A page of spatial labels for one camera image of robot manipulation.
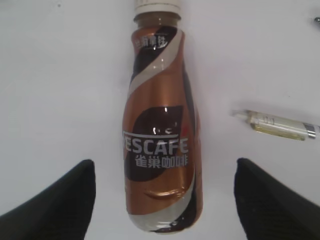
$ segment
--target nescafe bottle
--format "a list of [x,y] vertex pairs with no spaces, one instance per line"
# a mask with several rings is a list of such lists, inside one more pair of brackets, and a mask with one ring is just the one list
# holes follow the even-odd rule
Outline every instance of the nescafe bottle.
[[203,207],[200,120],[184,63],[179,0],[136,0],[123,117],[126,208],[147,232],[191,227]]

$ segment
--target black object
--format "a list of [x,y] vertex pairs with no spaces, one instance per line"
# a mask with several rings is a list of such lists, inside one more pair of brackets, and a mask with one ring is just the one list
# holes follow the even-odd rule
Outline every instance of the black object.
[[234,186],[248,240],[320,240],[320,208],[252,161],[238,160]]
[[1,216],[0,240],[83,240],[95,198],[95,165],[85,160],[39,195]]

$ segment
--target white table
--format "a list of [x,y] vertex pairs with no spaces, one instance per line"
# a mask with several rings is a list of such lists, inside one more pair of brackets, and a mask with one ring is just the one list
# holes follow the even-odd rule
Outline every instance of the white table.
[[[251,109],[320,124],[318,0],[185,0],[187,70],[201,113],[204,209],[168,239],[245,240],[233,196],[247,157],[320,205],[320,142],[250,130]],[[97,198],[86,239],[163,239],[125,210],[122,114],[132,0],[0,1],[0,215],[84,159]]]

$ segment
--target bottle cap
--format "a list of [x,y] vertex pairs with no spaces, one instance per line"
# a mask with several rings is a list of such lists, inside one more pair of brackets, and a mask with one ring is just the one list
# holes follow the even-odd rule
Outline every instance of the bottle cap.
[[170,12],[180,16],[180,0],[135,0],[135,15],[150,12]]

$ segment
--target white surface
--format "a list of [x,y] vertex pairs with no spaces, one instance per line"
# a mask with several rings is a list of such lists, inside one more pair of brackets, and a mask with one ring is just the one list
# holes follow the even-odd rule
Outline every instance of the white surface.
[[[246,239],[233,197],[239,157],[320,205],[319,142],[255,133],[230,116],[251,109],[320,124],[319,8],[318,0],[184,1],[204,209],[193,228],[167,239]],[[125,210],[133,17],[127,0],[0,1],[0,214],[90,158],[97,198],[86,239],[163,239],[134,227]]]

